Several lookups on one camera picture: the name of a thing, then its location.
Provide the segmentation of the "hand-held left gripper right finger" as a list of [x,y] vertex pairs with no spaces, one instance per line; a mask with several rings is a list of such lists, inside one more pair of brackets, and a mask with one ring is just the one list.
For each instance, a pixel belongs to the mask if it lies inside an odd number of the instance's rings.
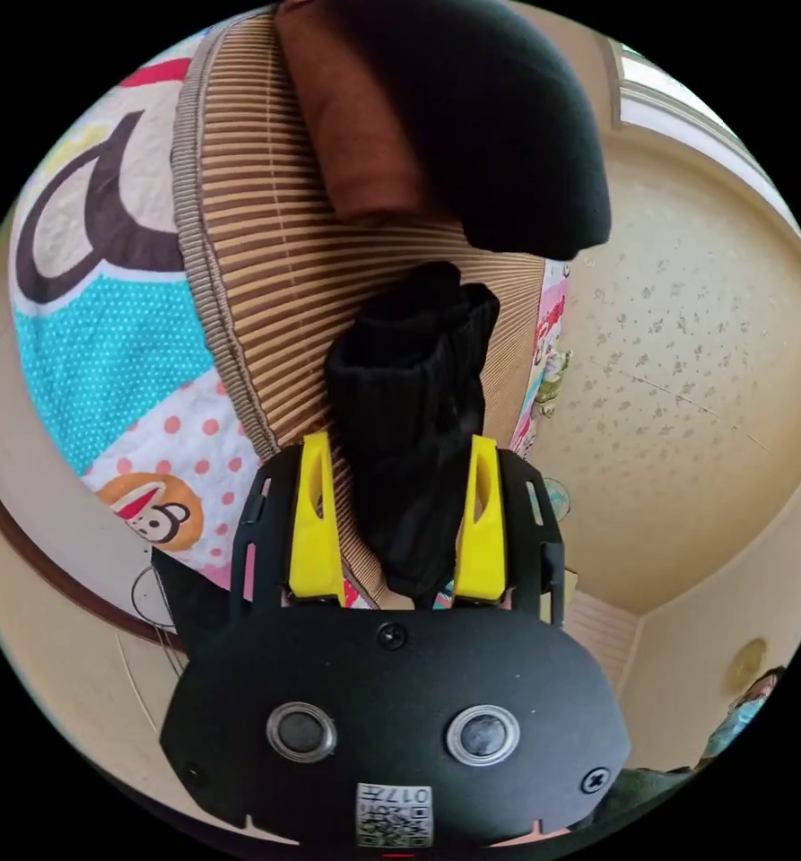
[[499,450],[472,437],[454,576],[456,603],[499,603],[508,587]]

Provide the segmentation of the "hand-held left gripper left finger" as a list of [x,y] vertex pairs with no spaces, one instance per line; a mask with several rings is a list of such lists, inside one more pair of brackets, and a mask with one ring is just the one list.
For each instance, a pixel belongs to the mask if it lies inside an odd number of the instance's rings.
[[328,433],[303,438],[296,487],[288,585],[298,601],[344,601],[331,446]]

